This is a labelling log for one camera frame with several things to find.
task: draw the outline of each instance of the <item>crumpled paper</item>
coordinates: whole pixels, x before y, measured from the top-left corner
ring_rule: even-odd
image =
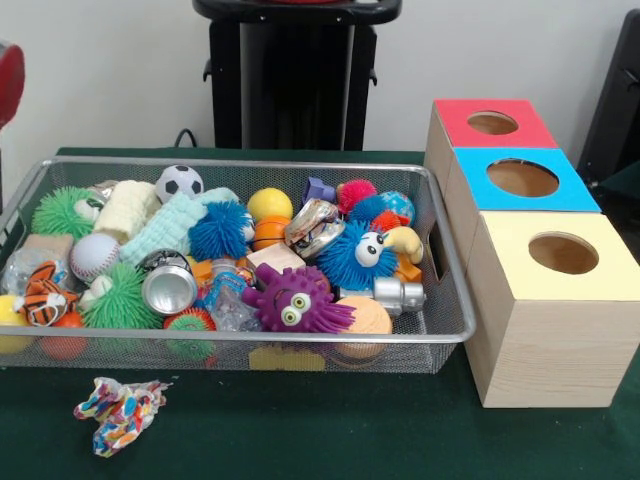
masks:
[[[162,392],[172,385],[158,380],[123,385],[105,377],[97,377],[93,383],[95,390],[73,415],[78,420],[95,418],[100,424],[93,435],[93,453],[104,458],[134,442],[151,425],[166,403]]]

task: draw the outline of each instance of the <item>blue fuzzy toy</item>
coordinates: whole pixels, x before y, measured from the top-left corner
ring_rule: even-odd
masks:
[[[349,221],[372,222],[378,215],[387,210],[387,203],[380,195],[372,195],[356,203]]]
[[[349,222],[344,232],[318,256],[320,270],[332,285],[348,290],[371,290],[376,277],[391,277],[398,259],[367,222]]]
[[[242,258],[247,253],[246,230],[251,215],[235,202],[209,203],[207,214],[189,230],[191,255],[198,262],[208,259]]]

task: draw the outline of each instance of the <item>soccer ball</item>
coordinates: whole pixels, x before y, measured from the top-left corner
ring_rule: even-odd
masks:
[[[185,165],[165,168],[156,182],[156,195],[162,203],[167,203],[177,192],[194,198],[203,191],[202,177],[193,168]]]

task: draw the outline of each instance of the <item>purple monster toy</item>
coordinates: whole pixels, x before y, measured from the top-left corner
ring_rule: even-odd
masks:
[[[267,289],[259,292],[245,288],[242,301],[258,309],[262,326],[272,332],[340,333],[354,321],[353,308],[331,303],[323,277],[315,267],[293,271],[285,268],[280,275],[266,263],[256,269],[256,276]]]

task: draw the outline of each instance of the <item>white wall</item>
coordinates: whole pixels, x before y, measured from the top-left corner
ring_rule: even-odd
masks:
[[[578,159],[633,0],[405,0],[378,28],[366,149],[422,150],[436,97],[525,97]],[[0,132],[4,187],[63,145],[213,145],[208,23],[187,0],[0,0],[27,88]]]

